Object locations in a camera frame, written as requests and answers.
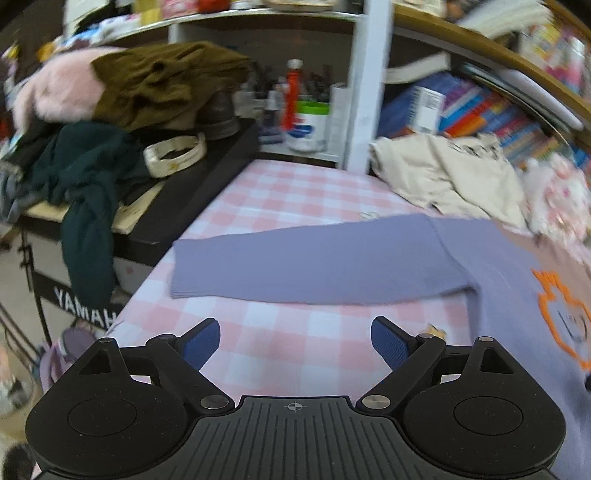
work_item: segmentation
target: orange embroidered design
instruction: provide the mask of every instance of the orange embroidered design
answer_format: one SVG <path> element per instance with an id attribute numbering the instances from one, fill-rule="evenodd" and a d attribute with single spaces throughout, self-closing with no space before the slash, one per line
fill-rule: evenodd
<path id="1" fill-rule="evenodd" d="M 556 293 L 554 293 L 553 288 L 562 294 L 567 305 L 582 309 L 585 312 L 587 319 L 591 320 L 589 309 L 582 301 L 574 298 L 571 295 L 569 288 L 562 283 L 556 272 L 536 270 L 532 270 L 532 272 L 544 289 L 544 292 L 538 295 L 538 305 L 540 307 L 542 317 L 544 318 L 546 324 L 548 324 L 548 328 L 550 329 L 554 341 L 562 350 L 573 357 L 579 363 L 581 368 L 584 370 L 591 370 L 591 361 L 582 358 L 570 345 L 566 344 L 564 340 L 562 340 L 562 337 L 560 336 L 558 329 L 554 324 L 554 320 L 550 314 L 550 309 L 548 308 L 548 304 L 550 302 L 557 300 Z"/>

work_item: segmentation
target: bed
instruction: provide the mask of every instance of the bed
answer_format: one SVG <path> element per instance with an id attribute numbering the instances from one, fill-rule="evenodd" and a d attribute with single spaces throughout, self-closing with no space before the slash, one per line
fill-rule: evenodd
<path id="1" fill-rule="evenodd" d="M 360 222 L 417 211 L 373 177 L 257 160 L 182 238 Z M 349 395 L 355 402 L 390 372 L 369 337 L 371 322 L 380 315 L 412 335 L 432 324 L 447 332 L 448 343 L 472 344 L 462 293 L 374 307 L 268 304 L 220 297 L 173 300 L 168 292 L 173 267 L 174 254 L 169 251 L 108 335 L 119 346 L 143 345 L 161 333 L 180 336 L 214 317 L 220 322 L 222 340 L 201 372 L 236 402 L 242 395 Z"/>

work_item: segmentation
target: purple bag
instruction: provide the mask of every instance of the purple bag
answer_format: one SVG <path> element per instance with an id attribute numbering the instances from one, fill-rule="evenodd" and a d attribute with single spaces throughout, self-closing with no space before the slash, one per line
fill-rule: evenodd
<path id="1" fill-rule="evenodd" d="M 39 376 L 43 393 L 57 382 L 68 368 L 95 342 L 92 333 L 80 328 L 67 328 L 41 357 Z"/>

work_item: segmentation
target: olive green cloth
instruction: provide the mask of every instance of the olive green cloth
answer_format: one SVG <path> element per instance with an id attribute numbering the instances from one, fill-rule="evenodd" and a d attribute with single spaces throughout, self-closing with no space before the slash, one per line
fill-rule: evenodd
<path id="1" fill-rule="evenodd" d="M 92 62 L 105 92 L 94 120 L 133 131 L 197 112 L 219 88 L 248 77 L 248 57 L 211 42 L 129 48 Z"/>

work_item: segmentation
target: gray cloth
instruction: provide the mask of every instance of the gray cloth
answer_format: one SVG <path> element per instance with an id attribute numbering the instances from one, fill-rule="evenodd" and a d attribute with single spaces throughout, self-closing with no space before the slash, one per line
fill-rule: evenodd
<path id="1" fill-rule="evenodd" d="M 20 173 L 0 170 L 0 222 L 14 223 L 22 212 L 41 200 L 39 192 L 29 192 Z"/>

